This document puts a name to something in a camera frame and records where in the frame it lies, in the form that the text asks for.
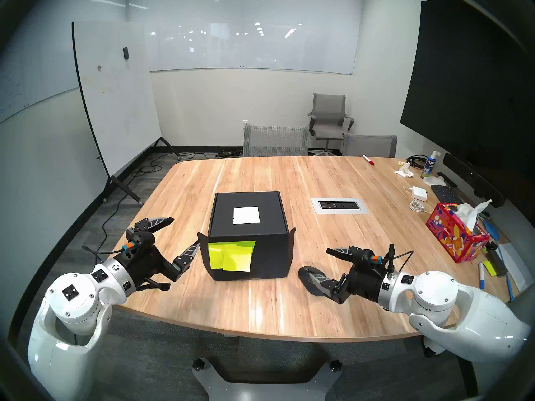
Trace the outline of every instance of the cardboard box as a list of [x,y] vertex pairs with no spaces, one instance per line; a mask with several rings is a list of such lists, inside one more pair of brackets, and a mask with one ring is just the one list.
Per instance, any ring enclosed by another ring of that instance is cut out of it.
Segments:
[[294,235],[279,191],[269,191],[217,193],[208,235],[197,237],[212,279],[243,280],[287,277]]
[[438,203],[427,220],[427,228],[440,241],[456,263],[473,260],[487,244],[489,235],[476,224],[481,234],[473,234],[450,207],[457,204]]

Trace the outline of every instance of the tissue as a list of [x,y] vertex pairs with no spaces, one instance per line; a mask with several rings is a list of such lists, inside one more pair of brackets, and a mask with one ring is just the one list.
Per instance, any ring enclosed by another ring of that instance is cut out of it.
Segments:
[[407,176],[413,176],[414,172],[413,171],[409,171],[409,166],[410,166],[410,164],[407,162],[406,164],[401,166],[399,171],[395,171],[394,173],[397,174],[397,175],[400,175],[400,176],[402,176],[404,178],[407,177]]
[[424,184],[427,184],[429,186],[431,185],[442,185],[443,187],[446,186],[446,183],[444,182],[444,178],[441,176],[426,176],[424,178]]
[[492,200],[479,204],[476,208],[473,208],[470,204],[459,204],[457,207],[457,212],[455,213],[457,217],[467,226],[470,231],[474,230],[476,225],[477,215],[487,208]]

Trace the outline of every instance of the whiteboard stand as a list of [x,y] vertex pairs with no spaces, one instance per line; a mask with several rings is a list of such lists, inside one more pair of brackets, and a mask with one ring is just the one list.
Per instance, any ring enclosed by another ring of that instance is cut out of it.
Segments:
[[[173,152],[173,153],[175,153],[175,155],[177,155],[177,160],[180,162],[180,153],[178,153],[176,151],[176,149],[173,148],[173,146],[170,145],[169,142],[166,141],[162,136],[160,138],[158,138],[158,140],[154,143],[152,148],[154,148],[158,144],[159,141],[162,141],[164,144],[166,144],[167,147],[171,150],[171,152]],[[96,139],[95,139],[95,144],[97,145],[97,149],[99,149],[98,148],[98,142],[97,142]],[[100,157],[100,160],[102,161],[102,165],[104,166],[104,169],[106,170],[106,174],[108,174],[108,169],[106,168],[106,164],[104,163],[104,160],[102,159],[102,157]],[[106,181],[106,186],[105,186],[105,189],[103,191],[104,193],[103,193],[103,196],[102,196],[102,202],[104,204],[108,203],[108,196],[112,193],[112,190],[110,189],[110,184],[111,183],[114,183],[115,185],[117,185],[126,194],[128,194],[129,197],[133,198],[139,204],[140,207],[143,207],[143,201],[141,200],[141,198],[134,191],[132,191],[130,189],[130,187],[124,183],[124,181],[121,181],[116,176],[110,175],[110,174],[108,174],[108,180]]]
[[103,202],[114,183],[140,206],[141,198],[119,174],[150,145],[162,141],[146,60],[144,25],[119,21],[72,23],[76,76],[98,155],[108,176]]

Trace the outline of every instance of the black tv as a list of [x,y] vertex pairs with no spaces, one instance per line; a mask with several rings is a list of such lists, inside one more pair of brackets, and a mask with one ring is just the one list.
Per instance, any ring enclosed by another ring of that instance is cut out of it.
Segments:
[[471,5],[422,1],[400,122],[448,151],[454,158],[445,164],[476,195],[503,194],[494,205],[508,198],[535,226],[534,65],[515,39]]

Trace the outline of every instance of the black keyboard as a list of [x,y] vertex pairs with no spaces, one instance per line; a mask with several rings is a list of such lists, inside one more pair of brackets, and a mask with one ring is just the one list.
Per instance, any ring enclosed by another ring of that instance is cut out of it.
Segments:
[[464,201],[450,187],[444,185],[431,185],[431,189],[437,195],[438,201],[441,203],[456,203],[464,204]]

